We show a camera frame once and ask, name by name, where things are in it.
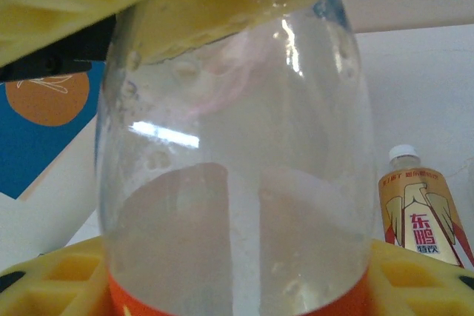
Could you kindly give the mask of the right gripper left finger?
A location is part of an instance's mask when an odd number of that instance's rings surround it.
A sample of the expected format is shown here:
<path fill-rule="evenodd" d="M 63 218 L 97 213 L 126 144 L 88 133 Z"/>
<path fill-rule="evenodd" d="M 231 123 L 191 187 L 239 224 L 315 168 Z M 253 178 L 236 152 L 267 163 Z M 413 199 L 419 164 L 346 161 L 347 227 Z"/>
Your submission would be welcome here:
<path fill-rule="evenodd" d="M 0 316 L 111 316 L 100 237 L 0 272 Z"/>

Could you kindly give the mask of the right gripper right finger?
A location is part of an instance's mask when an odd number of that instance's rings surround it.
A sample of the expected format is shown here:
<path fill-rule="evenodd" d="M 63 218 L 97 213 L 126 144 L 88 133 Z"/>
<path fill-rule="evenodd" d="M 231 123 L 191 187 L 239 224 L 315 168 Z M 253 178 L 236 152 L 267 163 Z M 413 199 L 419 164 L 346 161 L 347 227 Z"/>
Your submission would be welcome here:
<path fill-rule="evenodd" d="M 374 240 L 367 316 L 474 316 L 474 272 Z"/>

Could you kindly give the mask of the gold red label bottle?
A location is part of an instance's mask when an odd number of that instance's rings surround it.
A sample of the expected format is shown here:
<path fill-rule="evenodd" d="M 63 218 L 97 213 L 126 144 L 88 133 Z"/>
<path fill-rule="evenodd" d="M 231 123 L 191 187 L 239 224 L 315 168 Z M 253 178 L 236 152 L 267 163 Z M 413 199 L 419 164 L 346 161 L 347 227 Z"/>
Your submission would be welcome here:
<path fill-rule="evenodd" d="M 389 151 L 390 171 L 378 182 L 386 242 L 474 270 L 474 252 L 444 176 L 422 165 L 408 144 Z"/>

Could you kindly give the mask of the stubby orange label bottle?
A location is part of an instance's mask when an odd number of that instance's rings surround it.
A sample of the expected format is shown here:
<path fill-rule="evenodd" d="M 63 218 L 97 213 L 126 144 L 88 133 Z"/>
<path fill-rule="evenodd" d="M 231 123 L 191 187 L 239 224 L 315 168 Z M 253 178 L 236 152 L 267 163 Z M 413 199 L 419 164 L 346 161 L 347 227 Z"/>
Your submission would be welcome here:
<path fill-rule="evenodd" d="M 142 0 L 96 131 L 113 316 L 370 316 L 375 167 L 342 0 Z"/>

